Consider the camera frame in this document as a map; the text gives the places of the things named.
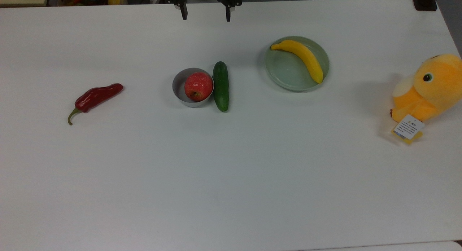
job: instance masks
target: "red chili pepper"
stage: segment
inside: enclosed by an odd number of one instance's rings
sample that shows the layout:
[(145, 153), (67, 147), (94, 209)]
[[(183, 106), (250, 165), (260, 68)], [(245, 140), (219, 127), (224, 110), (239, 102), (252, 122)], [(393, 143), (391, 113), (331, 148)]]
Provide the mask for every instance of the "red chili pepper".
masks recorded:
[(75, 108), (67, 118), (67, 122), (72, 126), (71, 117), (77, 113), (87, 113), (91, 108), (109, 100), (123, 90), (123, 85), (114, 83), (107, 87), (97, 87), (88, 90), (75, 101)]

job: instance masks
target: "light green plate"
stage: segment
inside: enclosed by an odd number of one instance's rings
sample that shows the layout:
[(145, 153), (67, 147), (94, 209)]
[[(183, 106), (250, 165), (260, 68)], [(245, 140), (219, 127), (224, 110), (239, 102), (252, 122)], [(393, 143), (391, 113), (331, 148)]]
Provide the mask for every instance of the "light green plate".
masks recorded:
[[(326, 51), (315, 41), (304, 37), (284, 37), (273, 44), (290, 39), (304, 44), (310, 49), (321, 65), (323, 80), (329, 72), (329, 57)], [(269, 77), (279, 86), (291, 91), (306, 91), (319, 87), (308, 72), (303, 61), (291, 52), (282, 50), (271, 50), (269, 47), (265, 54), (265, 67)]]

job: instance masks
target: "plush toy eye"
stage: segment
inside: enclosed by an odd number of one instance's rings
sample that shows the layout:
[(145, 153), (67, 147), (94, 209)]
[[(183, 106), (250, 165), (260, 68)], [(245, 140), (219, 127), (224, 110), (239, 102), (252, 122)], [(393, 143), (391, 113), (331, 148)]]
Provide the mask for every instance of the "plush toy eye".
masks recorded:
[(424, 82), (431, 82), (433, 80), (432, 74), (425, 74), (424, 75)]

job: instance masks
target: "black clamp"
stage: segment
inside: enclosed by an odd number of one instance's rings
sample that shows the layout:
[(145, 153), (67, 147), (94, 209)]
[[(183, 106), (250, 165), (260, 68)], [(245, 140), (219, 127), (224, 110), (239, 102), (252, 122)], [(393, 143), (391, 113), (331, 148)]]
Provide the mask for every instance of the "black clamp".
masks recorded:
[(436, 11), (436, 0), (413, 0), (414, 7), (418, 11)]

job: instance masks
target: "tag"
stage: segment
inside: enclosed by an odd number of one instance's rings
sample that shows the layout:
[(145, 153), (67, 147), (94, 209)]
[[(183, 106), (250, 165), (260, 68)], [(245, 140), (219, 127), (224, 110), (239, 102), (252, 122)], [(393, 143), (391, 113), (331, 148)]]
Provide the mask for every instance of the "tag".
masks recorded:
[(410, 144), (412, 141), (422, 136), (423, 133), (420, 130), (424, 128), (424, 126), (425, 124), (417, 118), (407, 115), (398, 123), (392, 133), (399, 136), (404, 142)]

